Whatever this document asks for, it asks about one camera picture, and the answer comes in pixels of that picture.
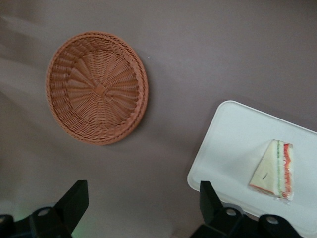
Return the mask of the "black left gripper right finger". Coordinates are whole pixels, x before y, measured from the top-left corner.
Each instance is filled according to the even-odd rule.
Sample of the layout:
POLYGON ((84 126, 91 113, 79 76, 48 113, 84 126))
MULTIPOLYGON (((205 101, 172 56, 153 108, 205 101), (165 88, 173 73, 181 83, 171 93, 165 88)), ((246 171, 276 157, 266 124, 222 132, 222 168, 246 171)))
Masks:
POLYGON ((236 238, 243 219, 242 213, 224 207, 209 181, 200 182, 200 211, 204 219, 196 238, 236 238))

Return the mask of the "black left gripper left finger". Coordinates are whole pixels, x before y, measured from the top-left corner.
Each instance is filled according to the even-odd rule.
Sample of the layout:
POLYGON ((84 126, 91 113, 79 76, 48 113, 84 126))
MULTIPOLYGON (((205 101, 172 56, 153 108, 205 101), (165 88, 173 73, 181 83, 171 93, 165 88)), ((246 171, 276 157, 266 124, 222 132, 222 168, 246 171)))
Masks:
POLYGON ((88 206, 88 183, 86 180, 78 180, 53 207, 43 207, 30 215, 32 237, 72 237, 72 232, 88 206))

